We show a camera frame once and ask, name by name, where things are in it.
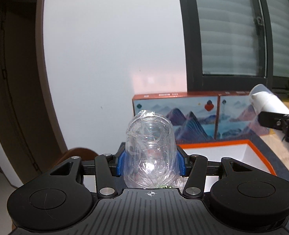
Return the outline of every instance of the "transparent plastic bag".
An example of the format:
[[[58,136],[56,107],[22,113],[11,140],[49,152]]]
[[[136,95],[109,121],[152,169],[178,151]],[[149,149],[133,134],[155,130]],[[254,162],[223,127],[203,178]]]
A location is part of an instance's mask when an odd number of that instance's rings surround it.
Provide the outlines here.
[[[129,188],[176,187],[181,181],[171,122],[153,111],[140,111],[126,131],[124,180]]]

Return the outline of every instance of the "window frame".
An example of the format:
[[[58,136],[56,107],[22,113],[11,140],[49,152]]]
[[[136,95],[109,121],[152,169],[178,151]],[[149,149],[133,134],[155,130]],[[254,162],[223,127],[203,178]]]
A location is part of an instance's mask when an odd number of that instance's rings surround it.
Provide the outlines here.
[[[273,37],[269,9],[266,0],[260,0],[264,17],[266,37],[266,76],[239,76],[239,75],[203,75],[201,34],[197,0],[180,0],[185,53],[188,91],[207,90],[238,90],[249,91],[257,84],[264,84],[268,88],[285,88],[288,79],[273,76]]]

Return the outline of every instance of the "window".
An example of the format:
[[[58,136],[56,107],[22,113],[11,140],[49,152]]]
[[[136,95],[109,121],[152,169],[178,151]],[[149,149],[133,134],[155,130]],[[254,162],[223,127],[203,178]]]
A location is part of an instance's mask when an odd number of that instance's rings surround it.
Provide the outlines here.
[[[188,90],[284,88],[289,0],[180,0]]]
[[[197,5],[203,74],[264,76],[264,32],[255,25],[260,8],[255,11],[252,0],[197,0]]]
[[[289,0],[266,0],[273,35],[273,75],[289,77]]]

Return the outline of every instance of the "mountain painting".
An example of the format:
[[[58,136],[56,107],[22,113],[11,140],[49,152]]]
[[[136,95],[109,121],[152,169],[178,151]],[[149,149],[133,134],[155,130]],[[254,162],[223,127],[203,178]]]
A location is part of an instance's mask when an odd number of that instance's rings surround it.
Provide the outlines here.
[[[221,96],[218,106],[217,99],[218,96],[135,99],[133,106],[135,114],[145,109],[168,118],[174,127],[177,144],[269,133],[269,129],[258,123],[249,96]]]
[[[205,142],[214,138],[217,96],[134,100],[135,114],[152,110],[174,126],[177,144]]]
[[[221,96],[216,139],[248,133],[266,135],[269,129],[260,126],[249,96]]]

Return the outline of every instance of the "white wall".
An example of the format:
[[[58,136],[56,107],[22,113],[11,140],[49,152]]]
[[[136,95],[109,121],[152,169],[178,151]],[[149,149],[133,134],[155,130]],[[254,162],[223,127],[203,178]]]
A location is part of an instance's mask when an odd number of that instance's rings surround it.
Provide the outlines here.
[[[115,153],[134,94],[187,90],[179,0],[45,0],[43,38],[69,149]]]

